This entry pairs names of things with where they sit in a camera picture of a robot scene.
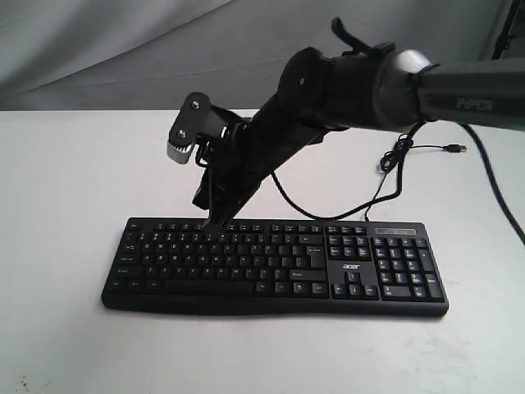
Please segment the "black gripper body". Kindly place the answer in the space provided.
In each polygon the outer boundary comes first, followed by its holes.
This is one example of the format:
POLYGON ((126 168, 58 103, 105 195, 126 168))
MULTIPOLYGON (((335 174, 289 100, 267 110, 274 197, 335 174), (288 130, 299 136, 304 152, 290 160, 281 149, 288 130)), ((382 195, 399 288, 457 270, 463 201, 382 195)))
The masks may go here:
POLYGON ((213 166, 218 195, 254 195, 262 181, 322 132, 301 117, 320 100, 331 62, 315 48, 286 64, 277 92, 225 139, 208 141, 198 158, 213 166))

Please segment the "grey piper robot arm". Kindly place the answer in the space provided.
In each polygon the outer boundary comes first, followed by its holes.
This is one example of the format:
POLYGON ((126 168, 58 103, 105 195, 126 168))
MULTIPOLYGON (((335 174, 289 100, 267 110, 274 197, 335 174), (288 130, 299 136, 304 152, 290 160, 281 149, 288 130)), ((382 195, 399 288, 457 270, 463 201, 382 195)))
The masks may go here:
POLYGON ((413 135, 432 121, 524 128, 524 63, 519 59, 441 65, 392 42, 368 45, 339 18, 332 32, 349 46, 339 57, 315 48, 285 65, 276 92, 224 142, 199 150, 207 168, 194 205, 208 224, 226 225, 278 167, 309 144, 349 128, 413 135))

